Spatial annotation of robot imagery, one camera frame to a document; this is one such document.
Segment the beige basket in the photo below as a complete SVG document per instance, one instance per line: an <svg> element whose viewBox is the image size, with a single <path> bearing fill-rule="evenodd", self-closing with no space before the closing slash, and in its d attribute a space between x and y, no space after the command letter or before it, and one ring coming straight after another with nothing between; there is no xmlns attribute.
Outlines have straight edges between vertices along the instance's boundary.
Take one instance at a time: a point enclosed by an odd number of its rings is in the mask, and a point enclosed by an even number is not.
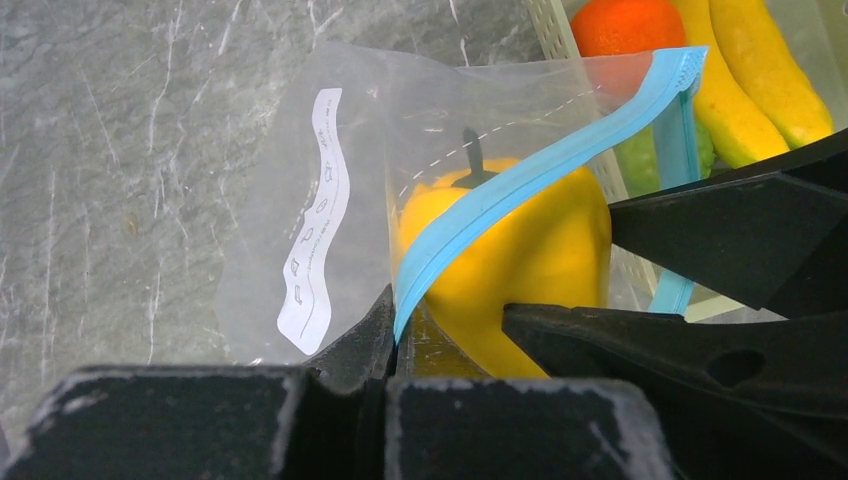
<svg viewBox="0 0 848 480"><path fill-rule="evenodd" d="M577 50L574 35L571 33L568 18L569 14L573 15L588 0L526 1L545 57L548 59L579 57L580 53ZM612 151L605 152L588 166L601 183L607 201L614 202L628 198L618 162ZM621 251L619 258L624 274L631 284L653 295L657 288L657 278L662 270L630 252ZM686 310L686 320L696 322L741 307L743 305L739 302L696 286L692 301Z"/></svg>

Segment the white label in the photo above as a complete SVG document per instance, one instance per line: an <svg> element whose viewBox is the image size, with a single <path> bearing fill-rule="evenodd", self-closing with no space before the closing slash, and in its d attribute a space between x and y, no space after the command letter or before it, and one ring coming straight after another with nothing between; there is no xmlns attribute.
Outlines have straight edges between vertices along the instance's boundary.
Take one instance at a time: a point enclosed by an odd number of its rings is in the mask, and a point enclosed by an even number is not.
<svg viewBox="0 0 848 480"><path fill-rule="evenodd" d="M277 317L280 333L307 355L318 351L330 327L333 312L324 263L350 198L350 177L336 131L341 96L341 88L321 90L312 108L312 128L321 151L321 178L286 260L286 299Z"/></svg>

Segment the gray marble surface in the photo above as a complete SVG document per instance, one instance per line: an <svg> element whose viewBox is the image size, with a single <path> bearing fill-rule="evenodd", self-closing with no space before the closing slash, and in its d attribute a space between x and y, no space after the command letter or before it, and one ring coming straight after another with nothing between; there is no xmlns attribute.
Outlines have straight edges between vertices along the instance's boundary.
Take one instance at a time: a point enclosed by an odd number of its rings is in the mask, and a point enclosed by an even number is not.
<svg viewBox="0 0 848 480"><path fill-rule="evenodd" d="M0 424L94 363L228 362L211 307L316 39L541 58L522 0L0 0Z"/></svg>

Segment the yellow banana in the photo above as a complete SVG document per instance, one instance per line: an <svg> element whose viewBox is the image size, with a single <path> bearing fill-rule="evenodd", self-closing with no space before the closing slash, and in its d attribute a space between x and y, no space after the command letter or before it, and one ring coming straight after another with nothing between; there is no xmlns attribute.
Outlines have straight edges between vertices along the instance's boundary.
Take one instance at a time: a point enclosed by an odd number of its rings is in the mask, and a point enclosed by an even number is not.
<svg viewBox="0 0 848 480"><path fill-rule="evenodd" d="M718 48L709 0L672 0L686 29L686 43L709 47L695 116L710 132L716 153L733 168L789 150L780 132L742 90Z"/></svg>
<svg viewBox="0 0 848 480"><path fill-rule="evenodd" d="M790 147L833 133L827 107L792 58L763 0L710 0L710 15L733 78Z"/></svg>

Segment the green vegetable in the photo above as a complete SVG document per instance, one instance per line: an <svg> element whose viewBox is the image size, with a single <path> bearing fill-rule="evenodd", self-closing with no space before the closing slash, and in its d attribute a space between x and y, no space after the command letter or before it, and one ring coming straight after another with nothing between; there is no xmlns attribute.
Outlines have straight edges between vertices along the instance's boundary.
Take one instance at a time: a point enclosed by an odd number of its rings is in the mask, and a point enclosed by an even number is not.
<svg viewBox="0 0 848 480"><path fill-rule="evenodd" d="M698 163L701 166L701 178L707 178L715 163L715 152L710 133L697 121L695 122L695 140ZM654 135L651 127L620 143L615 147L614 152L618 159L621 176L624 177L624 185L631 198L660 189L660 175L657 171L657 155L654 151Z"/></svg>

